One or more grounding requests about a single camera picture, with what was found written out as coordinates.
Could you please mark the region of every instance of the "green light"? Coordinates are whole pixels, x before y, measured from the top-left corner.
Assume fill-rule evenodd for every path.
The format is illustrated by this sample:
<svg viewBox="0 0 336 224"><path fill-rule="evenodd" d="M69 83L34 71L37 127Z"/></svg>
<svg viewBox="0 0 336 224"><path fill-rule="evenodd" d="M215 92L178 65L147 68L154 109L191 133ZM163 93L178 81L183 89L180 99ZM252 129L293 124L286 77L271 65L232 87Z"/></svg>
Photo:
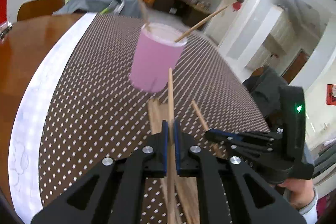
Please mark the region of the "green light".
<svg viewBox="0 0 336 224"><path fill-rule="evenodd" d="M303 107L303 106L301 105L301 106L298 106L298 107L296 108L296 110L297 110L297 112L298 112L298 113L300 113L300 112L301 112L301 110L302 110L302 107Z"/></svg>

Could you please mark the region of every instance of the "hand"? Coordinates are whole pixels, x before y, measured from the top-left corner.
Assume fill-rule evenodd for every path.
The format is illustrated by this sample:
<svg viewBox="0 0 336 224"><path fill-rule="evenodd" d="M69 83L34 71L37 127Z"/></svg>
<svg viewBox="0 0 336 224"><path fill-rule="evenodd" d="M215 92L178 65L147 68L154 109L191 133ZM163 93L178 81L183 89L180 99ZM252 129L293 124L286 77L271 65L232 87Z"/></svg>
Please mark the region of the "hand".
<svg viewBox="0 0 336 224"><path fill-rule="evenodd" d="M314 199L314 189L312 180L286 179L278 186L290 190L290 204L297 210L307 206Z"/></svg>

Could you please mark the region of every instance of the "cup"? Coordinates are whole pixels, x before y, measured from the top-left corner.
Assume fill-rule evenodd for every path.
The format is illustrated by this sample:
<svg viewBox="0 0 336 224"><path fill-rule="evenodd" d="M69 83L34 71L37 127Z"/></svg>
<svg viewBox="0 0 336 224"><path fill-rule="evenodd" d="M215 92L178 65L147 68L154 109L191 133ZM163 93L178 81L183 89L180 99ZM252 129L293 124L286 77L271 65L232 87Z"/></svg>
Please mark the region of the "cup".
<svg viewBox="0 0 336 224"><path fill-rule="evenodd" d="M187 38L174 42L182 33L173 27L150 23L142 27L135 49L129 79L132 85L147 92L159 92L168 83L169 68L174 69L187 44Z"/></svg>

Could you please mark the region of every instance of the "screw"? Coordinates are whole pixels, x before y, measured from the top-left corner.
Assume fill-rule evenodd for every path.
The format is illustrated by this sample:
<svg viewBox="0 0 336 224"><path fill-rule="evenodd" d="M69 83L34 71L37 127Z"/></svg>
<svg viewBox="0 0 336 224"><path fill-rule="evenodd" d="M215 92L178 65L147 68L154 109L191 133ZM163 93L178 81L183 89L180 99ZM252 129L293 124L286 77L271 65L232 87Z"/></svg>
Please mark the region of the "screw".
<svg viewBox="0 0 336 224"><path fill-rule="evenodd" d="M193 153L199 153L201 152L201 148L198 145L193 145L192 147L190 147L190 151Z"/></svg>
<svg viewBox="0 0 336 224"><path fill-rule="evenodd" d="M241 160L240 160L239 157L237 157L237 156L233 156L233 157L230 158L230 162L231 162L232 164L240 164Z"/></svg>
<svg viewBox="0 0 336 224"><path fill-rule="evenodd" d="M143 149L142 149L142 152L144 152L145 154L150 154L154 151L154 149L151 147L151 146L145 146Z"/></svg>
<svg viewBox="0 0 336 224"><path fill-rule="evenodd" d="M104 164L105 166L109 166L113 163L113 159L111 158L103 158L103 160L101 161L102 164Z"/></svg>

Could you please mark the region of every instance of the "white cup rim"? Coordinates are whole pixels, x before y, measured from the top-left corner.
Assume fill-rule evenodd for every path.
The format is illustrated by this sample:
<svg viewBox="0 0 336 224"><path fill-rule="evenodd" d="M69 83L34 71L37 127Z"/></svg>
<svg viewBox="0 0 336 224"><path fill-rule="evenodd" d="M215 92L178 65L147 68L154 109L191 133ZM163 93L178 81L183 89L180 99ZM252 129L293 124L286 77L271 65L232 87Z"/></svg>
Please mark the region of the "white cup rim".
<svg viewBox="0 0 336 224"><path fill-rule="evenodd" d="M171 26L168 26L168 25L165 25L165 24L162 24L162 23L150 23L149 26L150 27L159 27L159 28L161 28L163 30L166 30L168 32L175 33L176 38L180 37L183 34L179 30L176 30L175 28L173 28ZM182 40L180 40L179 42L174 42L174 41L171 41L171 40L168 40L168 39L164 39L163 37L159 37L159 36L154 35L151 32L149 32L145 28L145 25L142 26L141 32L143 32L146 37L149 37L150 39L152 39L152 40L154 40L158 43L168 45L168 46L171 46L171 47L183 47L188 42L188 39L186 37L183 38Z"/></svg>

